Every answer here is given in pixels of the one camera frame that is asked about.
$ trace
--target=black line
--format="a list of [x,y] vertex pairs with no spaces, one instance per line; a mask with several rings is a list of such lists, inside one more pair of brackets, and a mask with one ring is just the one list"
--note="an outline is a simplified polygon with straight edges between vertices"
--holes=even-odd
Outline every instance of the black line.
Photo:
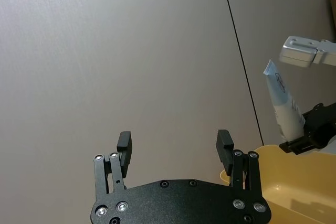
[[232,24],[233,24],[233,29],[235,30],[235,35],[236,35],[236,39],[237,39],[237,43],[238,43],[239,53],[240,53],[240,57],[241,57],[241,60],[242,60],[242,63],[243,63],[243,67],[244,67],[245,77],[246,77],[246,81],[247,81],[247,85],[248,85],[248,91],[249,91],[250,96],[251,96],[251,101],[252,101],[252,105],[253,105],[254,115],[256,116],[257,125],[258,125],[258,129],[259,129],[259,134],[260,134],[260,138],[261,138],[261,142],[262,142],[263,145],[265,145],[264,144],[264,140],[263,140],[263,136],[261,135],[261,130],[260,130],[259,120],[258,120],[258,116],[257,116],[257,111],[256,111],[256,107],[254,105],[250,83],[249,83],[248,78],[247,78],[247,72],[246,72],[246,68],[245,68],[243,54],[241,53],[241,48],[240,48],[240,43],[239,43],[239,39],[238,39],[237,29],[236,29],[235,21],[233,19],[232,10],[231,10],[231,6],[230,6],[230,1],[229,0],[227,0],[227,4],[229,6],[229,11],[230,11],[230,15],[231,15]]

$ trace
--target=yellow container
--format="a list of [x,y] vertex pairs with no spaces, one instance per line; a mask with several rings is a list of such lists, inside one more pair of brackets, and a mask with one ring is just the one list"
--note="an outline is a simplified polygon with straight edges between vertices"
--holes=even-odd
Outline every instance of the yellow container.
[[[336,224],[336,155],[295,155],[277,145],[256,149],[270,223]],[[228,185],[225,172],[221,179]]]

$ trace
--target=white wall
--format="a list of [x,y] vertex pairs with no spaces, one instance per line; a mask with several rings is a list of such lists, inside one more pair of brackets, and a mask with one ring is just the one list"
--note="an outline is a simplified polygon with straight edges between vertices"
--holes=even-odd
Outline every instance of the white wall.
[[329,0],[229,0],[265,144],[280,143],[263,71],[272,59],[303,111],[336,102],[336,68],[278,61],[288,36],[334,40]]
[[261,144],[225,0],[0,0],[0,31],[2,223],[89,223],[124,130],[129,187],[218,182],[218,129]]

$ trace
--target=toothpaste tube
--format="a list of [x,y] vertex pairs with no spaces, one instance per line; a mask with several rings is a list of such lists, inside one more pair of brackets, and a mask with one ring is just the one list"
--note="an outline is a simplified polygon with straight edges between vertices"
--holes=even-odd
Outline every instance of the toothpaste tube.
[[305,118],[283,82],[279,70],[271,60],[264,74],[282,138],[292,141],[302,137]]

